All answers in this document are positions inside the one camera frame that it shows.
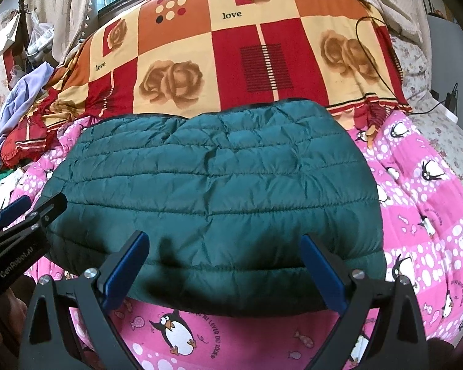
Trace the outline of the dark green puffer jacket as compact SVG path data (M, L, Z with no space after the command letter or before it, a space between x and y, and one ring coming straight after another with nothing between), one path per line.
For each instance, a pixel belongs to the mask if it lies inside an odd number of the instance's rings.
M310 234L383 279L374 176L320 105L288 100L191 119L125 115L89 126L45 184L67 198L50 261L100 265L134 231L150 250L129 295L181 311L286 317L323 309L300 257Z

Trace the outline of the pink penguin quilt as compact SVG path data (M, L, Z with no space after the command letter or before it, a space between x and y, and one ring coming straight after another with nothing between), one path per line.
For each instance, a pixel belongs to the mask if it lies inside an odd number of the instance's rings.
M13 190L39 203L54 170L82 132L101 121L79 119L33 163ZM374 176L383 221L386 274L410 280L429 337L451 341L463 327L463 186L406 115L396 112L372 144L347 130ZM47 258L30 275L68 276ZM141 302L130 295L112 315L145 369L300 369L335 323L320 311L286 317L227 317Z

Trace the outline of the lavender cloth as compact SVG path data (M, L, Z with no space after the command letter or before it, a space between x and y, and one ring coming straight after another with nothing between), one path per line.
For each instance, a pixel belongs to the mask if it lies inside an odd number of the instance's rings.
M41 89L52 76L54 68L48 62L22 76L6 97L0 113L0 153L7 135L27 113Z

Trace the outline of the beige curtain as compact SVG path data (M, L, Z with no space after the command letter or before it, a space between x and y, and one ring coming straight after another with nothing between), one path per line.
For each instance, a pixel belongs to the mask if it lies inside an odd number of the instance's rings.
M52 57L64 61L78 40L86 39L98 28L96 0L26 0L43 23L54 27Z

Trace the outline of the red rose pattern blanket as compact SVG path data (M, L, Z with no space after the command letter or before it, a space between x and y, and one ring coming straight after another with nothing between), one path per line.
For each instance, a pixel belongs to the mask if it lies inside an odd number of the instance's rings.
M85 116L191 118L293 98L375 134L411 111L402 80L381 13L362 0L148 0L53 71L0 158L36 160Z

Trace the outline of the black charger adapter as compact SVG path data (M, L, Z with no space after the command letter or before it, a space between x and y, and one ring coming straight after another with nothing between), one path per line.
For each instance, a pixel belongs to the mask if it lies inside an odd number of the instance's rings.
M445 99L445 108L451 113L457 112L457 98L458 98L458 83L454 84L453 89L447 93Z

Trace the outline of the floral bed sheet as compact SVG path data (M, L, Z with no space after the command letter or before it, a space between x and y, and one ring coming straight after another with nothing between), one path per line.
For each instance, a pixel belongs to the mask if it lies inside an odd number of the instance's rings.
M362 0L375 6L389 26L403 71L403 92L416 111L412 122L463 184L463 130L436 107L431 95L432 48L422 0Z

